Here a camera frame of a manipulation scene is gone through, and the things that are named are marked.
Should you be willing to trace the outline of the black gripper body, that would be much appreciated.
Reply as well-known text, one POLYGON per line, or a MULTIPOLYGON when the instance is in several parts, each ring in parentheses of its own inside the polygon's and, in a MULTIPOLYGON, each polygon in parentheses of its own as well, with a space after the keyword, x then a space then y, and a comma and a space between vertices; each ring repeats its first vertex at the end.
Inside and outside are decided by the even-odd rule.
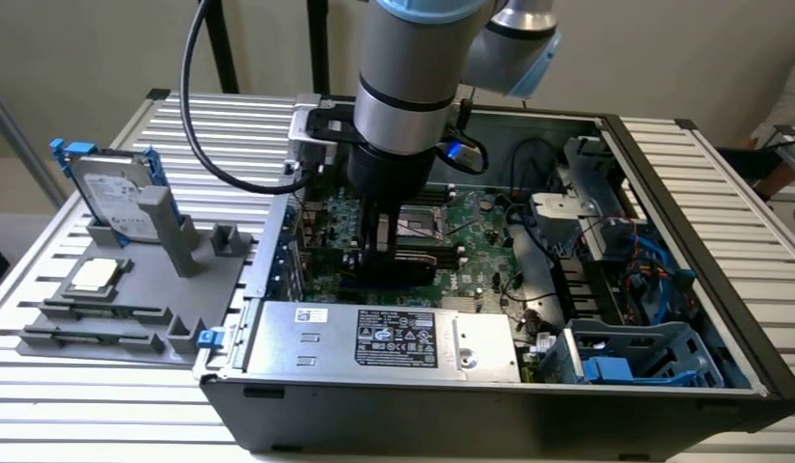
POLYGON ((394 207, 418 196, 436 156, 436 148, 415 154, 395 154, 370 144, 352 148, 347 178, 366 211, 394 207))

